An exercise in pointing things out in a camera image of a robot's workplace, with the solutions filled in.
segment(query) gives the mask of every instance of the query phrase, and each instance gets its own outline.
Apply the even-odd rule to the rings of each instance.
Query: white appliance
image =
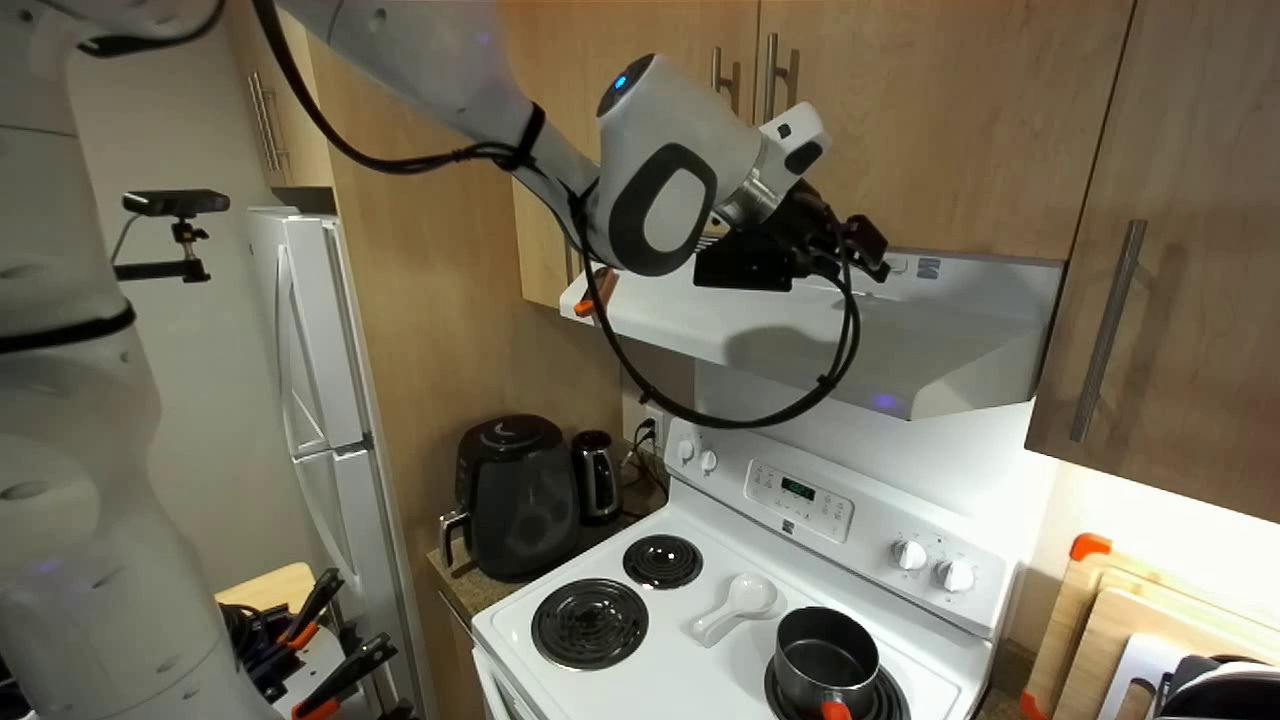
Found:
[[[879,643],[899,703],[875,717],[976,711],[1017,589],[1011,551],[976,545],[952,509],[764,433],[672,424],[663,464],[672,493],[660,513],[476,616],[472,654],[493,720],[789,717],[772,699],[766,659],[782,612],[806,603],[852,616]],[[650,534],[687,540],[698,571],[679,589],[634,581],[623,558]],[[754,575],[775,595],[764,616],[704,641],[695,621],[725,603],[735,575]],[[595,625],[626,635],[613,628],[616,599],[562,595],[579,581],[619,584],[619,595],[634,590],[642,603],[638,643],[609,667],[550,659],[562,628],[539,628],[550,607],[567,607],[562,635]]]
[[[835,401],[922,418],[1033,397],[1061,264],[913,253],[889,253],[889,264],[883,284],[852,274],[863,334]],[[579,321],[579,296],[584,274],[561,292],[561,317]],[[691,264],[672,274],[619,272],[609,296],[619,334],[800,388],[833,362],[841,310],[822,279],[728,292],[695,289]]]
[[[338,220],[255,207],[247,213],[247,242],[269,310],[287,459],[324,558],[345,575],[338,612],[365,635],[383,631],[394,643],[394,694],[419,703],[424,653],[412,631],[416,603],[393,493],[376,455]]]

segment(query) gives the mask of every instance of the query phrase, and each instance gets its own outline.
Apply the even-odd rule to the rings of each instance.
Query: white stove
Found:
[[[772,720],[775,625],[822,603],[863,625],[913,720],[976,711],[1017,558],[957,534],[952,514],[754,433],[668,428],[672,496],[556,571],[476,616],[476,667],[495,720]],[[698,571],[650,589],[623,571],[642,534],[695,545]],[[695,621],[735,575],[772,607],[698,641]],[[533,616],[562,584],[616,581],[649,607],[642,641],[609,667],[539,653]]]

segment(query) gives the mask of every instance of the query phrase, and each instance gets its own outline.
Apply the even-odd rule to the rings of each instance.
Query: black burner grate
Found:
[[[802,711],[782,699],[782,691],[775,687],[772,665],[764,667],[764,694],[775,720],[821,720],[817,711]],[[913,720],[913,708],[903,687],[879,667],[869,708],[856,711],[852,720]]]
[[[623,568],[649,589],[684,589],[704,571],[704,551],[684,534],[642,534],[626,546]]]
[[[570,581],[533,612],[535,646],[567,667],[609,667],[638,646],[642,599],[616,581]]]

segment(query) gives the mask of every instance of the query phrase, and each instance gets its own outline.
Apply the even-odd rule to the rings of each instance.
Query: range hood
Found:
[[[833,392],[899,418],[1019,404],[1034,392],[1061,264],[889,253],[883,284],[856,279],[861,352]],[[570,308],[584,274],[561,292]],[[619,272],[609,321],[619,334],[704,362],[811,388],[833,362],[841,292],[800,279],[793,292],[695,289],[691,264],[672,274]]]

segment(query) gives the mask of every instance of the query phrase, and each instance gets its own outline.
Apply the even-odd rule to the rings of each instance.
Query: stove control panel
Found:
[[[674,474],[793,545],[964,628],[1000,628],[1017,562],[964,540],[940,509],[760,435],[698,435],[672,459]]]

